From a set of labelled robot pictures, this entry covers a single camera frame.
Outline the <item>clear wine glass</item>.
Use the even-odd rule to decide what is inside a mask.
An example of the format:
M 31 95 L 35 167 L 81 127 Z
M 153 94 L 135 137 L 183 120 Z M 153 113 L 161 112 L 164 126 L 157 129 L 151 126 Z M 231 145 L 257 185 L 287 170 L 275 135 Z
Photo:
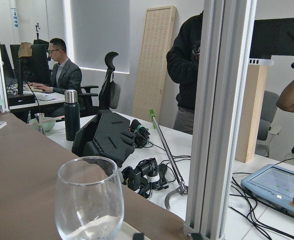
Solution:
M 63 240 L 114 240 L 125 207 L 117 164 L 102 156 L 85 156 L 57 172 L 55 224 Z

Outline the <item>aluminium frame post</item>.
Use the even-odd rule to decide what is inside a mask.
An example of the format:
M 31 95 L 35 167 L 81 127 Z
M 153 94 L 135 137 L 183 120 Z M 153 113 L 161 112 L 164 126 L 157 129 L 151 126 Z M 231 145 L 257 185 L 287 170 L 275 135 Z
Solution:
M 255 21 L 254 0 L 204 3 L 184 233 L 223 240 Z

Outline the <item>standing person black jacket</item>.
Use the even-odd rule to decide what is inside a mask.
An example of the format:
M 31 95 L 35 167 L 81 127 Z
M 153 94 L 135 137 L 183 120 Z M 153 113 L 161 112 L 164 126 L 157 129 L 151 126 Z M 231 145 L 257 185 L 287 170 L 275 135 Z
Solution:
M 181 25 L 166 54 L 167 73 L 174 83 L 179 84 L 173 129 L 190 135 L 194 127 L 203 16 L 201 12 Z

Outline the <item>steel jigger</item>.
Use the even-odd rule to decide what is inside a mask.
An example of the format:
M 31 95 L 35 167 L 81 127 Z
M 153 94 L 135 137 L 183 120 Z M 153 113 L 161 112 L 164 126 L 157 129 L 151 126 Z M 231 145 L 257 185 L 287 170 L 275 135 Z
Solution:
M 37 120 L 37 123 L 38 123 L 38 131 L 40 133 L 42 133 L 43 135 L 45 135 L 45 131 L 43 129 L 43 123 L 44 123 L 45 114 L 39 112 L 39 113 L 35 113 L 34 116 L 35 116 L 35 119 Z

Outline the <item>black thermos steel lid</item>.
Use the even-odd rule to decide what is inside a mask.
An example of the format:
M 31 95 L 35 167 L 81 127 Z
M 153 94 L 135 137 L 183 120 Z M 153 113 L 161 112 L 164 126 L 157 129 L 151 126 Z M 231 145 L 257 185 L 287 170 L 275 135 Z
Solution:
M 67 89 L 64 92 L 64 97 L 65 136 L 67 141 L 74 141 L 76 132 L 80 129 L 78 92 L 74 89 Z

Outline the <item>cream rabbit serving tray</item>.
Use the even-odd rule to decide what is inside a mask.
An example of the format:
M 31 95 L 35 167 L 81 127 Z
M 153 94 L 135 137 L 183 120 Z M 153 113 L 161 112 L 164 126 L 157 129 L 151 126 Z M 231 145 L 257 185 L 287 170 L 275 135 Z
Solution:
M 118 232 L 115 240 L 150 240 L 143 232 L 139 232 L 125 221 L 122 222 L 120 231 Z

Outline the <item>black office chair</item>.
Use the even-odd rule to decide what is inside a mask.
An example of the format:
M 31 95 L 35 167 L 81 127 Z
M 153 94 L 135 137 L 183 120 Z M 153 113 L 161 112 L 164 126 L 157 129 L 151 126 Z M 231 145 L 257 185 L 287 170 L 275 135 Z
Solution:
M 113 59 L 118 55 L 117 52 L 111 51 L 104 58 L 107 71 L 99 94 L 91 93 L 91 89 L 98 88 L 97 85 L 85 85 L 81 87 L 85 90 L 85 92 L 78 95 L 83 99 L 84 104 L 84 110 L 80 111 L 81 117 L 96 115 L 98 110 L 110 110 L 118 107 L 121 87 L 114 82 L 115 66 L 113 64 Z

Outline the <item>blue teach pendant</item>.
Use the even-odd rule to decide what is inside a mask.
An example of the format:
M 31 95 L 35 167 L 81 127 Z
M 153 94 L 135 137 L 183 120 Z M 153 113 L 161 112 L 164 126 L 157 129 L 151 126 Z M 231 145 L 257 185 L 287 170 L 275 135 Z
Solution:
M 294 171 L 268 164 L 242 179 L 240 185 L 251 196 L 294 218 Z

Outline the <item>black plastic case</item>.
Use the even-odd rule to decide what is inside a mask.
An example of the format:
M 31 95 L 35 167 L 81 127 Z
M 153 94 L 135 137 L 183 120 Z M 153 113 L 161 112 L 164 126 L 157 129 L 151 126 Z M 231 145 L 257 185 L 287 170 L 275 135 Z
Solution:
M 100 110 L 76 132 L 71 151 L 79 157 L 109 158 L 121 168 L 134 152 L 135 134 L 130 131 L 130 123 L 118 113 Z

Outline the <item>steel reacher grabber pole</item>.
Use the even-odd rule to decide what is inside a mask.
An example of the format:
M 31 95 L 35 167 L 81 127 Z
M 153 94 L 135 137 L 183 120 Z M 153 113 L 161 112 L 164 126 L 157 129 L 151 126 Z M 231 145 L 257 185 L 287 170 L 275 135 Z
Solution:
M 164 135 L 162 133 L 162 130 L 161 130 L 159 124 L 158 124 L 158 121 L 157 121 L 157 118 L 156 118 L 156 115 L 155 115 L 153 109 L 149 110 L 149 116 L 150 116 L 150 118 L 152 120 L 152 123 L 153 123 L 154 127 L 156 128 L 156 130 L 158 132 L 158 135 L 159 135 L 160 140 L 161 140 L 161 142 L 163 144 L 165 152 L 166 152 L 166 154 L 167 154 L 167 156 L 169 158 L 169 162 L 171 164 L 174 176 L 175 176 L 175 178 L 177 180 L 177 183 L 179 185 L 179 187 L 177 189 L 169 192 L 166 195 L 165 199 L 164 199 L 165 208 L 167 210 L 170 210 L 170 198 L 171 198 L 171 196 L 173 196 L 175 194 L 180 194 L 182 196 L 187 195 L 188 194 L 188 186 L 185 184 L 185 181 L 184 181 L 184 179 L 183 179 L 183 177 L 182 177 L 182 175 L 181 175 L 181 173 L 180 173 L 180 171 L 179 171 L 179 169 L 177 167 L 177 164 L 174 161 L 174 157 L 173 157 L 173 155 L 172 155 L 172 153 L 170 151 L 170 148 L 169 148 L 169 146 L 168 146 L 168 144 L 167 144 L 167 142 L 165 140 L 165 137 L 164 137 Z

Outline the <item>wooden slatted panel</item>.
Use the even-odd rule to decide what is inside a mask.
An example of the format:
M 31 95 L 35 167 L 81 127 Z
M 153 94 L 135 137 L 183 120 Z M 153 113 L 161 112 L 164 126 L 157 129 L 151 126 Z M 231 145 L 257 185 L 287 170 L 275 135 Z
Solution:
M 150 110 L 160 115 L 176 11 L 173 5 L 146 10 L 132 108 L 135 118 L 148 121 Z

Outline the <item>green ceramic bowl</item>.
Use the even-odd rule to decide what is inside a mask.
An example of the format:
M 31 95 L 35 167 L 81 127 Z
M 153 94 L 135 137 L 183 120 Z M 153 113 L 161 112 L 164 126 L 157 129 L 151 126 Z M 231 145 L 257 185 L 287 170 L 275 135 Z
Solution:
M 51 120 L 49 121 L 49 119 L 51 119 L 50 117 L 45 117 L 44 118 L 44 121 L 43 121 L 43 124 L 42 124 L 42 128 L 44 130 L 45 133 L 51 131 L 55 124 L 56 124 L 56 120 Z M 34 118 L 34 119 L 30 119 L 28 124 L 35 130 L 39 130 L 39 124 L 37 122 L 37 120 Z

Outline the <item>seated man in suit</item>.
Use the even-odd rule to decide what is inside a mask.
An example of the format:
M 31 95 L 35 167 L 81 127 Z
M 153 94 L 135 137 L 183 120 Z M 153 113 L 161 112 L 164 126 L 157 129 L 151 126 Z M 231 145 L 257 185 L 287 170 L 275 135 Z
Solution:
M 59 94 L 64 94 L 66 90 L 76 90 L 80 94 L 82 92 L 82 72 L 67 56 L 67 47 L 64 40 L 61 38 L 51 39 L 48 55 L 56 62 L 52 69 L 50 85 L 31 82 L 29 86 Z

